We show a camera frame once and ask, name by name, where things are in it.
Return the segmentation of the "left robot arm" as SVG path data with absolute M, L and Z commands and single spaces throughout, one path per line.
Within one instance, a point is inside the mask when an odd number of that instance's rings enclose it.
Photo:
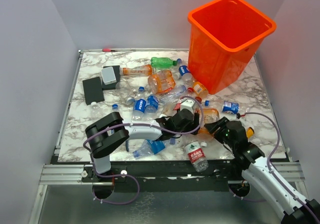
M 87 139 L 83 146 L 90 152 L 94 177 L 103 182 L 111 174 L 111 153 L 125 141 L 166 141 L 176 135 L 194 134 L 203 121 L 199 113 L 188 109 L 181 109 L 173 116 L 163 116 L 152 121 L 129 122 L 125 122 L 121 114 L 114 111 L 86 127 Z

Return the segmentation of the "Starbucks coffee bottle green cap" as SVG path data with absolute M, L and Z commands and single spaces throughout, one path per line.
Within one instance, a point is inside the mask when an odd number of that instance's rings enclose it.
M 161 114 L 160 114 L 160 118 L 162 117 L 172 117 L 173 115 L 175 115 L 177 113 L 177 111 L 175 110 L 175 106 L 176 103 L 174 102 L 168 102 L 164 105 Z

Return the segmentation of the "red label water bottle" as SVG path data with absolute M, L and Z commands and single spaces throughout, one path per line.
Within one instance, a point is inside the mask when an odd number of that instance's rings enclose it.
M 209 167 L 208 160 L 198 141 L 188 143 L 184 149 L 190 160 L 190 163 L 198 173 L 205 171 Z

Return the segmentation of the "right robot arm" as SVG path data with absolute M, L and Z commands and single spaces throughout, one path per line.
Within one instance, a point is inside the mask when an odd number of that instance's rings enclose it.
M 204 127 L 221 144 L 229 146 L 235 164 L 229 173 L 245 179 L 272 206 L 283 224 L 318 224 L 320 204 L 308 200 L 284 179 L 263 151 L 250 142 L 239 120 L 226 117 Z

